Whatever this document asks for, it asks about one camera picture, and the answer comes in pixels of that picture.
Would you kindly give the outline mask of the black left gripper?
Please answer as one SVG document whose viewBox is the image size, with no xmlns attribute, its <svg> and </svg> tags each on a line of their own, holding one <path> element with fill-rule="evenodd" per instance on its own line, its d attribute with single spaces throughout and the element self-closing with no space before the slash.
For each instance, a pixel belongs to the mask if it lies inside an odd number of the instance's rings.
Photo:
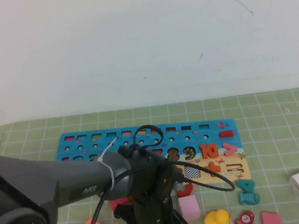
<svg viewBox="0 0 299 224">
<path fill-rule="evenodd" d="M 131 158 L 133 182 L 131 203 L 115 208 L 114 217 L 127 224 L 188 224 L 173 209 L 171 191 L 176 167 L 166 158 L 152 153 Z"/>
</svg>

